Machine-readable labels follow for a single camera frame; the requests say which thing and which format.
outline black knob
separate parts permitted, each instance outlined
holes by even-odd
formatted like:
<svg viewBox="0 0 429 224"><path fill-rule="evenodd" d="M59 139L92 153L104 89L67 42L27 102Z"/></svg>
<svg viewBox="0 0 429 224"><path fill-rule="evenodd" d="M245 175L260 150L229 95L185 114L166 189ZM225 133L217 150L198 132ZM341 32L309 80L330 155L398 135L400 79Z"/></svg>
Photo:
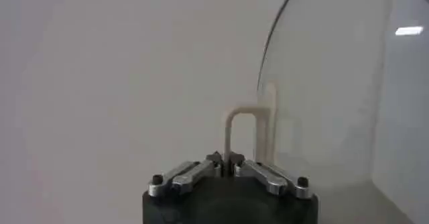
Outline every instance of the black knob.
<svg viewBox="0 0 429 224"><path fill-rule="evenodd" d="M162 184L164 177L161 174L155 174L152 176L152 184Z"/></svg>
<svg viewBox="0 0 429 224"><path fill-rule="evenodd" d="M299 177L298 178L298 186L299 187L308 187L308 179L306 177Z"/></svg>

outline curved glass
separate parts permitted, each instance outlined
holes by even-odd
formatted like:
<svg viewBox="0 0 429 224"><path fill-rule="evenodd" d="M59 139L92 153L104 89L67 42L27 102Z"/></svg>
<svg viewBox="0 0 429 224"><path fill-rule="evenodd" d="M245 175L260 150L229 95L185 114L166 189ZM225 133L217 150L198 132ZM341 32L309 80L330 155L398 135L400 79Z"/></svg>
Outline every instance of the curved glass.
<svg viewBox="0 0 429 224"><path fill-rule="evenodd" d="M425 223L429 219L424 210L429 206L427 190L416 196L422 193L418 187L404 186L401 179L413 165L399 163L400 170L389 167L403 159L401 152L389 156L388 138L396 134L395 129L386 128L390 119L405 115L397 112L386 117L386 113L415 106L405 98L402 103L388 100L401 88L409 94L405 91L409 85L400 79L392 84L392 79L411 76L413 70L429 70L427 58L422 63L423 55L429 55L424 46L428 45L426 26L429 3L425 0L289 0L278 17L258 93L262 95L269 82L278 89L274 163L292 176L309 177L321 202L320 223ZM399 27L422 27L422 31L400 37ZM414 38L418 46L411 45L411 36L419 36ZM397 55L395 48L417 50L420 56L409 54L417 59L410 60L415 65L403 72L404 67L392 59ZM396 62L394 70L387 68L394 65L391 61ZM419 69L419 63L425 70ZM429 91L424 88L429 78L422 73L420 81L416 91L427 94L429 103ZM424 102L418 103L423 108ZM429 113L421 116L414 125L429 130ZM429 132L421 132L416 147L428 151ZM401 139L413 142L412 135ZM429 165L420 156L413 163ZM406 176L426 175L427 167L419 168L421 172ZM429 183L429 176L419 179Z"/></svg>

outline metal clamp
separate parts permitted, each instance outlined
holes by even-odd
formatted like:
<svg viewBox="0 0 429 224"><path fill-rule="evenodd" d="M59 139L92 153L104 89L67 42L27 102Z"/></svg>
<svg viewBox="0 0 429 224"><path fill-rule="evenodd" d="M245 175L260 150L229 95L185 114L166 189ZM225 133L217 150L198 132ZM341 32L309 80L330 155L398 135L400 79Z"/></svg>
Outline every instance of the metal clamp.
<svg viewBox="0 0 429 224"><path fill-rule="evenodd" d="M170 189L173 178L193 167L194 162L183 162L177 168L169 171L165 175L155 175L149 182L148 194L151 197L160 197L165 195L166 191Z"/></svg>
<svg viewBox="0 0 429 224"><path fill-rule="evenodd" d="M310 189L308 179L305 177L299 177L297 180L292 180L288 174L282 169L272 164L263 165L265 168L273 172L274 174L281 176L288 181L288 191L291 192L297 199L311 199L313 193Z"/></svg>
<svg viewBox="0 0 429 224"><path fill-rule="evenodd" d="M215 176L215 163L212 160L205 160L193 169L173 178L173 188L177 189L179 194L191 192L193 186L205 176Z"/></svg>
<svg viewBox="0 0 429 224"><path fill-rule="evenodd" d="M275 195L283 194L288 186L288 181L285 178L271 173L251 160L244 161L239 170L239 176L255 177L260 183L265 185L268 192Z"/></svg>

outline white surface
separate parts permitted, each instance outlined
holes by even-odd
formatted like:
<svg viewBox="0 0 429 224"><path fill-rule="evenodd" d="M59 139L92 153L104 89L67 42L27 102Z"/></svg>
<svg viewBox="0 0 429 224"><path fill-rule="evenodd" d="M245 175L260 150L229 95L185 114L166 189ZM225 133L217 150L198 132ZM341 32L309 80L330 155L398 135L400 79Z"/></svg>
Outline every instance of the white surface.
<svg viewBox="0 0 429 224"><path fill-rule="evenodd" d="M391 0L290 0L263 82L278 86L276 164L309 176L321 223L409 223L371 182Z"/></svg>
<svg viewBox="0 0 429 224"><path fill-rule="evenodd" d="M416 36L395 36L423 26ZM429 220L429 3L393 0L386 35L375 184L416 224Z"/></svg>
<svg viewBox="0 0 429 224"><path fill-rule="evenodd" d="M255 101L281 2L0 0L0 223L141 223L150 176L221 149L223 112Z"/></svg>

